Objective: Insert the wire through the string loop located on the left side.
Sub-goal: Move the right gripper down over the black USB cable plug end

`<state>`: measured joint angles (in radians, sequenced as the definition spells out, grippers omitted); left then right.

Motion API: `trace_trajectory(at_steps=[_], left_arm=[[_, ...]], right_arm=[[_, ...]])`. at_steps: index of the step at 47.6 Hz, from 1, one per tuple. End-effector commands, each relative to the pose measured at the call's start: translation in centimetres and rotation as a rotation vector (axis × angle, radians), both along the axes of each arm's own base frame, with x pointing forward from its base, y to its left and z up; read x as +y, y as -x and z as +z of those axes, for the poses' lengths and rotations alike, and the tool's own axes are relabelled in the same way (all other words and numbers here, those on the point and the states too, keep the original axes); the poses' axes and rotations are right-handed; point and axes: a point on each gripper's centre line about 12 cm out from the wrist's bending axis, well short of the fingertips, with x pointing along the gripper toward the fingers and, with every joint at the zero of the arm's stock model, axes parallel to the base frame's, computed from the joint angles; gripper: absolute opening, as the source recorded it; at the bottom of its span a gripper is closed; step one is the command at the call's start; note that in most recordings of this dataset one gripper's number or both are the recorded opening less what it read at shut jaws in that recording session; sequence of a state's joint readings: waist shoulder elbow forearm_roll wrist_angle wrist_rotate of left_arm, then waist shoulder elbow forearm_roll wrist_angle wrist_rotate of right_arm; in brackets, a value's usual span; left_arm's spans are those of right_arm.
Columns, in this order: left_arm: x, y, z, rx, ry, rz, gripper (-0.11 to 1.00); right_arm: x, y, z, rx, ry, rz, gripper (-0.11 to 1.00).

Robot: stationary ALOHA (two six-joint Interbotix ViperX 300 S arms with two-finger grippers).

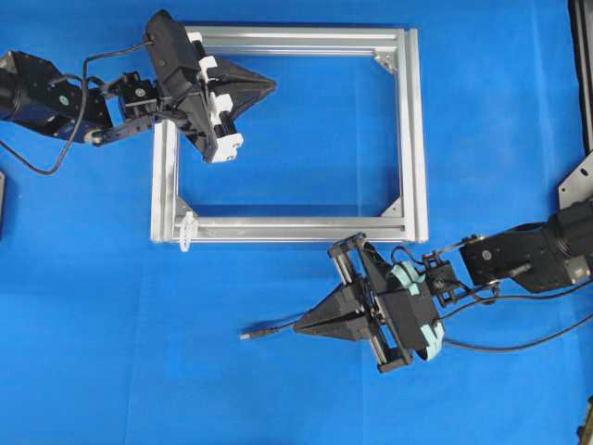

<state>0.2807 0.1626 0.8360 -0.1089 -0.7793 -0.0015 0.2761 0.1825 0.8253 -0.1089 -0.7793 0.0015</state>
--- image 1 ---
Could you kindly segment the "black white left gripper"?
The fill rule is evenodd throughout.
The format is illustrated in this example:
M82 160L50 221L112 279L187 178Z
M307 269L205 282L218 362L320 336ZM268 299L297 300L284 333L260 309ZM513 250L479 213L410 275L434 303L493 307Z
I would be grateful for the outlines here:
M234 121L273 93L276 82L207 55L201 41L192 42L184 26L164 9L147 22L145 36L166 102L163 112L206 163L236 159L244 138Z

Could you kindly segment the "black taped right gripper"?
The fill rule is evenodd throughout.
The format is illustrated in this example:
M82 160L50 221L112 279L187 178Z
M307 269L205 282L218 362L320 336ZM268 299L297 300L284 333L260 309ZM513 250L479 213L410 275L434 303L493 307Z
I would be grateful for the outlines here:
M442 350L445 329L424 279L408 262L392 265L364 234L328 250L342 284L303 315L298 334L367 341L381 374L431 361Z

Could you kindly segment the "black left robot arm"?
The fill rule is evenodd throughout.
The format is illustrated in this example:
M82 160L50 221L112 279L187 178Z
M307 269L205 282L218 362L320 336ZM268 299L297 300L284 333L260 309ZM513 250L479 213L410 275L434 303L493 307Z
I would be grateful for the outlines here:
M105 82L60 72L45 59L1 58L1 119L43 136L103 146L171 121L206 163L234 160L244 137L236 119L276 88L274 80L208 54L168 11L147 22L145 48L157 78L136 71Z

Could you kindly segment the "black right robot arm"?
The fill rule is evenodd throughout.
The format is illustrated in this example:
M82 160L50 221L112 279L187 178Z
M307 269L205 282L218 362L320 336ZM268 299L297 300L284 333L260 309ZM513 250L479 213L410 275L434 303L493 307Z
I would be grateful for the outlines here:
M386 261L363 233L328 250L340 284L293 325L296 333L368 341L379 372L431 361L445 341L438 309L465 297L477 304L499 299L498 284L511 279L532 294L572 286L590 275L592 201L491 236L456 244L473 286L458 280L436 250L419 261Z

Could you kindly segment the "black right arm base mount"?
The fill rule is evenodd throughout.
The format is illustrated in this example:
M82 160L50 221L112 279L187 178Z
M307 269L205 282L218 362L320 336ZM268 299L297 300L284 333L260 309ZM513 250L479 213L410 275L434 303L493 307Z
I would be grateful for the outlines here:
M592 198L592 2L567 2L579 87L579 107L585 156L558 186L561 209Z

